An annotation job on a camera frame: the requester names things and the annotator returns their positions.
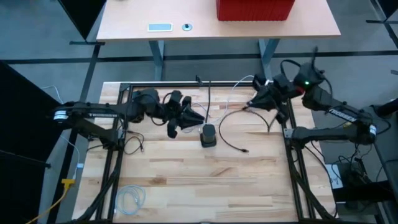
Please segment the red box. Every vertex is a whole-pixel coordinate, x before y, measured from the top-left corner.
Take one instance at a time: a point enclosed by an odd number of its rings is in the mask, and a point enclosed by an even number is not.
[[[220,21],[284,21],[295,0],[217,0]]]

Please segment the wooden tabletop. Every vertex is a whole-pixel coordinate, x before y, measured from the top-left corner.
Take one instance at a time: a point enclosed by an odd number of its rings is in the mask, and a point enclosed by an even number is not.
[[[100,103],[115,104],[120,83],[104,83]],[[163,98],[174,88],[157,88]],[[183,95],[207,107],[207,88],[181,88]],[[223,115],[231,88],[213,87],[210,121]],[[228,111],[238,110],[253,97],[252,88],[236,88],[231,95]],[[300,99],[293,100],[298,126],[314,127],[310,110]],[[205,114],[199,106],[195,111]],[[256,110],[271,121],[275,111]],[[112,119],[96,119],[95,123],[110,128]],[[176,139],[167,137],[166,126],[155,126],[146,118],[140,124],[130,124],[131,131],[145,136],[144,152],[124,155],[119,188],[139,185],[145,188],[146,201],[137,215],[116,212],[114,222],[294,222],[297,221],[284,140],[279,124],[267,127],[256,115],[236,113],[226,118],[221,127],[225,139],[244,147],[244,154],[227,146],[218,136],[217,146],[203,149],[195,129],[185,134],[178,128]],[[98,141],[91,146],[99,145]],[[131,152],[138,146],[132,140],[126,146]],[[318,157],[311,144],[307,145]],[[335,204],[330,182],[320,163],[308,151],[303,151],[312,192],[330,212]],[[79,217],[100,191],[106,151],[101,148],[87,153],[73,218]],[[106,197],[104,217],[109,206]],[[302,195],[305,214],[305,198]],[[132,199],[126,199],[126,207]]]
[[[172,23],[172,32],[148,24]],[[191,31],[182,30],[192,24]],[[326,0],[295,0],[286,21],[221,22],[216,0],[108,0],[97,40],[336,37],[339,28]]]

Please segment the white cable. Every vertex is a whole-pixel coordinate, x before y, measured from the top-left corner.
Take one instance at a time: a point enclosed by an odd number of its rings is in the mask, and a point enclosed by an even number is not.
[[[67,140],[65,137],[63,137],[63,136],[61,136],[61,138],[63,138],[68,144],[70,144],[71,146],[73,146],[75,149],[76,149],[76,152],[77,152],[77,164],[76,164],[76,169],[75,169],[75,173],[73,174],[73,180],[75,180],[76,179],[76,173],[77,173],[77,167],[78,167],[78,165],[79,165],[79,162],[80,162],[80,151],[79,151],[79,149],[74,145],[74,144],[72,144],[69,140]]]
[[[229,93],[227,102],[226,102],[224,114],[223,114],[221,117],[217,118],[216,120],[214,120],[214,121],[212,121],[212,122],[209,122],[208,124],[213,124],[213,123],[219,121],[221,118],[223,118],[223,117],[225,116],[226,112],[228,111],[228,104],[229,104],[229,101],[230,101],[230,99],[231,99],[232,92],[233,92],[234,89],[239,85],[239,83],[241,83],[243,80],[245,80],[245,79],[247,79],[247,78],[254,78],[254,76],[248,75],[248,76],[246,76],[246,77],[243,77],[240,81],[238,81],[238,82],[235,84],[234,87],[232,87],[232,89],[231,89],[231,91],[230,91],[230,93]],[[194,103],[194,104],[192,104],[192,105],[199,105],[199,106],[201,106],[201,107],[206,111],[206,113],[207,113],[207,109],[206,109],[203,105],[201,105],[200,103]],[[185,133],[185,134],[191,133],[196,127],[197,127],[197,126],[194,126],[194,127],[190,128],[190,129],[184,129],[184,130],[186,130],[186,131],[183,130],[182,132]]]
[[[227,101],[226,101],[226,106],[225,106],[224,114],[223,114],[221,117],[217,118],[216,120],[210,122],[209,124],[213,124],[213,123],[219,121],[221,118],[224,118],[226,112],[228,111],[228,104],[229,104],[229,101],[230,101],[230,99],[231,99],[232,92],[233,92],[234,89],[239,85],[239,83],[241,83],[243,80],[245,80],[245,79],[247,79],[247,78],[254,78],[254,76],[248,75],[248,76],[246,76],[246,77],[243,77],[241,80],[239,80],[239,81],[235,84],[234,87],[232,87],[232,90],[230,91],[229,96],[228,96],[228,99],[227,99]]]
[[[58,89],[57,89],[56,86],[54,86],[54,85],[52,85],[52,86],[45,86],[45,87],[42,87],[42,88],[40,88],[40,89],[45,90],[45,89],[48,89],[48,88],[54,88],[54,89],[55,89],[55,91],[57,92],[58,99],[59,99],[60,102],[63,104],[63,101],[62,101],[61,96],[60,96],[60,92],[58,92]]]
[[[140,190],[142,192],[142,198],[140,197],[138,190]],[[124,198],[125,198],[126,194],[129,194],[134,198],[134,202],[136,203],[136,206],[137,206],[137,208],[131,212],[128,212],[128,211],[126,211],[126,209],[124,209]],[[119,204],[120,196],[122,196],[121,205]],[[146,199],[146,193],[142,187],[136,186],[136,185],[124,186],[119,190],[118,194],[116,195],[116,203],[115,203],[116,209],[118,209],[121,213],[123,213],[125,215],[135,215],[142,208],[142,206],[145,202],[145,199]]]

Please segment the black panel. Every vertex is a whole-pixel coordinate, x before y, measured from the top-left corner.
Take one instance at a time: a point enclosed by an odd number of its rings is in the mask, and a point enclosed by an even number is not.
[[[80,35],[87,39],[106,0],[58,0]]]
[[[398,9],[398,0],[379,0],[379,4],[387,18]]]
[[[2,151],[46,161],[62,130],[49,117],[51,96],[0,62]],[[26,223],[39,212],[45,168],[0,153],[0,223]]]

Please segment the desk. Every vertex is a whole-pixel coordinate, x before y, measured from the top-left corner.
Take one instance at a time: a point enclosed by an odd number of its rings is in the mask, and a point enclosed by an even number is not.
[[[172,32],[148,32],[151,23],[171,23]],[[191,31],[182,26],[191,24]],[[155,79],[161,80],[164,40],[267,38],[259,40],[264,74],[271,79],[269,62],[283,38],[337,37],[340,31],[326,0],[295,0],[286,21],[221,22],[216,0],[109,0],[97,40],[149,40]]]
[[[99,102],[115,104],[119,87],[120,83],[104,83]],[[161,99],[172,90],[180,90],[183,95],[192,96],[193,102],[205,106],[208,102],[207,87],[156,89]],[[231,87],[212,87],[210,121],[223,115],[230,92]],[[242,108],[254,92],[251,87],[237,87],[231,94],[228,111]],[[305,109],[298,98],[292,103],[297,125],[314,127],[311,111]],[[193,108],[205,114],[199,106]],[[257,112],[268,121],[275,115],[274,112]],[[111,128],[113,121],[96,119],[95,123]],[[273,125],[271,133],[267,134],[266,125],[256,115],[237,113],[226,118],[221,129],[223,136],[231,144],[245,146],[250,150],[249,154],[230,148],[219,137],[216,147],[203,149],[197,131],[184,134],[179,130],[177,138],[170,139],[166,126],[155,126],[148,118],[140,124],[130,124],[129,129],[145,136],[145,151],[123,155],[119,188],[143,186],[147,198],[137,215],[125,216],[116,212],[113,222],[297,221],[279,124]],[[99,144],[92,142],[90,147]],[[126,150],[133,151],[137,146],[138,142],[131,141]],[[317,154],[310,144],[308,147]],[[100,191],[106,154],[99,148],[87,153],[73,218],[79,217]],[[326,172],[308,151],[303,151],[303,156],[312,192],[333,214],[335,203]],[[104,204],[104,217],[109,207],[109,195]],[[308,215],[303,195],[301,199],[304,214]]]

